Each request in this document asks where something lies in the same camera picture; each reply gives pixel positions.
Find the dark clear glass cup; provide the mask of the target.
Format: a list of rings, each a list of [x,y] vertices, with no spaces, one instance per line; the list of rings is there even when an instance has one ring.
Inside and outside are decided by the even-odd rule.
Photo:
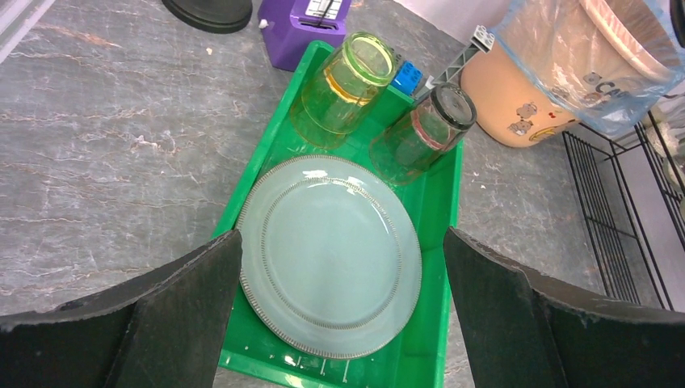
[[[475,105],[461,88],[438,85],[374,138],[372,165],[386,182],[412,183],[456,147],[476,120]]]

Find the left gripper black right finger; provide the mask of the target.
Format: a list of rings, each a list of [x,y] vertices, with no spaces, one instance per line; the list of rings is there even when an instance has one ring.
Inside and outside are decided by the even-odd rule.
[[[455,228],[443,252],[477,386],[683,386],[683,313],[579,288]]]

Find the green glass cup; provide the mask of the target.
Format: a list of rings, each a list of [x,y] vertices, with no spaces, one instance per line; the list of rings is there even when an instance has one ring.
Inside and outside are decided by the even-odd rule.
[[[304,83],[290,111],[296,132],[325,150],[341,146],[362,124],[397,72],[381,38],[354,32]]]

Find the pink glass cup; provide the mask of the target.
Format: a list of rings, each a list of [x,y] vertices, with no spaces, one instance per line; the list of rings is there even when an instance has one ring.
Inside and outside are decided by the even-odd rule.
[[[416,134],[431,149],[447,152],[453,147],[457,131],[441,117],[414,110],[410,118]]]

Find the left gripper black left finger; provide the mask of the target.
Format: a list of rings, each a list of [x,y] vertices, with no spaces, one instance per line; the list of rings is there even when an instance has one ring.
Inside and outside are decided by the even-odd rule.
[[[241,262],[231,230],[101,292],[2,316],[2,386],[210,387]]]

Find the amber glass cup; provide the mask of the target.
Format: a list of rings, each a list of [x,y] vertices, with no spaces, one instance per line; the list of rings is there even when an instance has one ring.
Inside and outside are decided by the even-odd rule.
[[[376,98],[377,92],[373,89],[363,90],[359,94],[353,94],[346,91],[334,78],[332,74],[325,74],[329,88],[345,103],[353,103],[355,105],[364,106]]]

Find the light blue plate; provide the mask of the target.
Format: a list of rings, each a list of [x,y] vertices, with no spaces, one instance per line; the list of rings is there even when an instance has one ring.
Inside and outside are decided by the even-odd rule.
[[[273,166],[237,219],[242,289],[285,343],[330,359],[370,355],[409,322],[422,283],[413,222],[389,186],[328,154]]]

